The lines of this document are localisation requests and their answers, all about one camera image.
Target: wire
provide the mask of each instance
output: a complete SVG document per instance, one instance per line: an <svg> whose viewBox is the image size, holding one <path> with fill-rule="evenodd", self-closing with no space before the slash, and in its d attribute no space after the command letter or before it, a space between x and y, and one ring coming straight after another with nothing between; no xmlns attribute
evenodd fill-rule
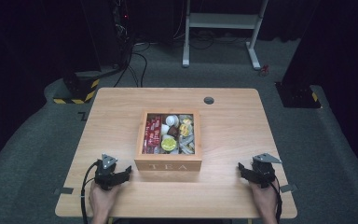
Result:
<svg viewBox="0 0 358 224"><path fill-rule="evenodd" d="M118 80L116 81L116 84L115 84L113 87L116 87L116 86L117 86L118 82L120 82L121 78L124 76L124 73L126 73L126 71L127 71L128 68L129 68L129 67L126 66L126 68L121 72L120 77L118 78Z"/></svg>
<svg viewBox="0 0 358 224"><path fill-rule="evenodd" d="M118 38L123 36L124 32L125 32L124 36L127 36L127 29L124 28L124 26L116 24L116 27L117 27L117 37Z"/></svg>
<svg viewBox="0 0 358 224"><path fill-rule="evenodd" d="M199 47L196 47L196 46L194 46L194 45L189 44L189 46L192 47L193 49L208 49L208 48L210 48L210 47L213 45L213 43L214 43L214 38L213 38L212 35L207 35L207 36L195 35L195 36L197 37L197 39L198 39L199 41L211 41L211 43L210 43L208 46L204 47L204 48L199 48Z"/></svg>
<svg viewBox="0 0 358 224"><path fill-rule="evenodd" d="M182 12L181 12L181 16L180 16L180 22L179 22L178 29L176 30L176 33L173 35L173 39L175 39L175 36L179 33L179 30L182 26L184 11L185 11L185 0L182 1Z"/></svg>
<svg viewBox="0 0 358 224"><path fill-rule="evenodd" d="M203 1L204 1L204 0L202 0L202 2L201 2L201 6L200 6L200 11L199 11L199 12L201 12L201 11L202 11Z"/></svg>
<svg viewBox="0 0 358 224"><path fill-rule="evenodd" d="M145 67L144 67L144 71L142 72L142 76L141 76L141 87L143 87L144 86L144 76L145 76L145 71L146 71L146 67L147 67L147 59L142 54L139 54L139 53L133 53L133 54L138 55L138 56L144 58L144 60L145 60Z"/></svg>
<svg viewBox="0 0 358 224"><path fill-rule="evenodd" d="M282 197L281 197L281 185L279 183L278 177L275 176L275 179L276 179L277 184L278 184L278 188L275 188L275 186L272 184L273 181L269 181L264 175L261 175L261 176L264 178L264 180L267 183L269 183L272 186L272 188L274 189L274 191L275 191L275 193L277 195L277 205L278 206L277 206L277 212L275 214L275 218L277 219L277 222L279 223L280 219L281 219L281 214L282 214Z"/></svg>
<svg viewBox="0 0 358 224"><path fill-rule="evenodd" d="M218 43L218 44L237 44L237 43L241 43L241 42L246 42L248 40L247 37L245 38L239 38L239 37L235 37L233 40L219 40L219 39L215 39L214 43Z"/></svg>
<svg viewBox="0 0 358 224"><path fill-rule="evenodd" d="M135 74L135 71L129 66L130 72L132 73L133 80L135 81L136 87L138 87L138 77Z"/></svg>
<svg viewBox="0 0 358 224"><path fill-rule="evenodd" d="M181 37L183 37L186 33L182 33L181 35L177 36L174 38L174 40L180 39Z"/></svg>
<svg viewBox="0 0 358 224"><path fill-rule="evenodd" d="M86 182L86 185L91 181L91 180L93 180L94 178L91 178L90 180L88 180L87 182Z"/></svg>
<svg viewBox="0 0 358 224"><path fill-rule="evenodd" d="M150 46L151 46L150 42L137 43L137 44L135 44L135 46L141 46L141 45L145 45L145 44L147 44L147 47L145 49L138 49L138 50L135 50L133 52L142 52L142 51L145 51L145 50L149 49Z"/></svg>
<svg viewBox="0 0 358 224"><path fill-rule="evenodd" d="M81 213L83 216L83 223L84 224L88 224L89 222L87 221L87 214L86 214L86 201L84 199L85 197L85 187L87 185L87 183L89 183L89 181L86 182L87 180L87 176L89 175L90 170L92 169L92 167L98 165L99 161L94 162L89 169L86 172L86 175L84 176L84 180L83 180L83 185L81 187L81 191L80 191L80 204L81 204Z"/></svg>

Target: white metal frame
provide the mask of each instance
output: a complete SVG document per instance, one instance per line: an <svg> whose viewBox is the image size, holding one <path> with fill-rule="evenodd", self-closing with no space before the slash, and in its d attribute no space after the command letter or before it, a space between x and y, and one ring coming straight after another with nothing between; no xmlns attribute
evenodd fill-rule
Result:
<svg viewBox="0 0 358 224"><path fill-rule="evenodd" d="M261 66L255 55L255 41L260 30L269 0L262 0L261 9L257 15L241 15L241 14L212 14L212 13L191 13L190 0L187 0L186 9L186 33L185 44L183 50L183 67L190 66L190 47L189 33L190 27L203 28L228 28L228 29L249 29L254 30L250 42L246 42L252 66L255 70L260 70Z"/></svg>

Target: black cable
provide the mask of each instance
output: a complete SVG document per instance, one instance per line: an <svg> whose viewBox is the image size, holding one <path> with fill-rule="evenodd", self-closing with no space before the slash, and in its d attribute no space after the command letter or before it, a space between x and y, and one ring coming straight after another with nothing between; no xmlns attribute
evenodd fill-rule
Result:
<svg viewBox="0 0 358 224"><path fill-rule="evenodd" d="M208 36L203 36L203 35L194 35L199 41L211 41L211 43L208 45L208 46L206 46L206 47L204 47L204 48L199 48L199 47L196 47L196 46L194 46L194 45L191 45L191 44L188 44L190 47L192 47L193 49L208 49L208 48L210 48L212 45L213 45L213 43L214 43L214 38L213 38L213 36L212 35L208 35Z"/></svg>
<svg viewBox="0 0 358 224"><path fill-rule="evenodd" d="M182 12L180 13L179 25L178 25L178 28L177 28L175 34L173 35L173 39L175 39L177 34L179 34L179 31L180 31L180 29L182 27L182 21L183 21L184 15L185 15L185 0L182 1Z"/></svg>
<svg viewBox="0 0 358 224"><path fill-rule="evenodd" d="M86 185L91 181L91 180L93 180L94 178L91 178L90 180L88 180L87 182L86 182Z"/></svg>
<svg viewBox="0 0 358 224"><path fill-rule="evenodd" d="M118 78L116 84L113 87L117 86L118 82L121 80L121 78L123 77L124 73L126 73L127 69L128 69L128 66L126 66L126 68L123 70L123 72L121 72L120 77Z"/></svg>
<svg viewBox="0 0 358 224"><path fill-rule="evenodd" d="M147 49L149 49L150 48L150 42L146 42L147 43L147 47L146 48L144 48L144 49L138 49L138 50L135 50L135 51L133 51L133 52L142 52L142 51L145 51L145 50L147 50ZM136 46L141 46L141 45L144 45L144 44L146 44L146 43L142 43L142 44L135 44L135 47Z"/></svg>
<svg viewBox="0 0 358 224"><path fill-rule="evenodd" d="M136 87L138 87L138 77L135 74L135 71L129 66L130 72L132 73L133 80L135 81Z"/></svg>
<svg viewBox="0 0 358 224"><path fill-rule="evenodd" d="M233 40L219 40L219 39L215 39L214 43L218 43L218 44L238 44L241 42L246 42L248 40L247 37L245 38L240 38L240 37L235 37Z"/></svg>
<svg viewBox="0 0 358 224"><path fill-rule="evenodd" d="M145 76L145 71L146 71L146 67L147 67L147 59L142 54L139 54L139 53L133 53L133 54L138 55L138 56L144 58L144 60L145 60L145 67L144 67L144 71L142 72L142 76L141 76L141 87L143 87L144 86L144 76Z"/></svg>
<svg viewBox="0 0 358 224"><path fill-rule="evenodd" d="M275 179L277 180L277 183L278 183L278 188L275 188L275 186L272 184L273 181L269 181L264 175L261 175L264 180L269 183L272 188L274 189L276 195L277 195L277 212L275 214L275 218L277 219L277 222L279 223L280 222L280 219L281 219L281 214L282 214L282 197L281 197L281 185L279 183L279 180L278 180L278 177L275 176Z"/></svg>
<svg viewBox="0 0 358 224"><path fill-rule="evenodd" d="M98 165L98 162L94 162L91 167L87 170L86 175L84 176L84 180L83 180L83 185L81 187L81 193L80 193L80 204L81 204L81 213L83 216L83 223L84 224L88 224L87 221L87 214L86 214L86 200L85 200L85 187L87 185L87 183L89 183L89 181L86 182L87 180L87 176L89 175L90 170L92 169L92 167Z"/></svg>

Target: black curtain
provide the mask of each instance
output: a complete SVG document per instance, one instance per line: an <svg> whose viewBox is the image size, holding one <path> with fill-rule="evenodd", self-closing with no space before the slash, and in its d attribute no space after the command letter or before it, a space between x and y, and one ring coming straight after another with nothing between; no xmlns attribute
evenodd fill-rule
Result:
<svg viewBox="0 0 358 224"><path fill-rule="evenodd" d="M0 151L62 77L51 53L39 1L0 1Z"/></svg>
<svg viewBox="0 0 358 224"><path fill-rule="evenodd" d="M269 0L259 39L296 40L305 33L319 0Z"/></svg>
<svg viewBox="0 0 358 224"><path fill-rule="evenodd" d="M320 1L282 83L322 86L358 158L358 1Z"/></svg>

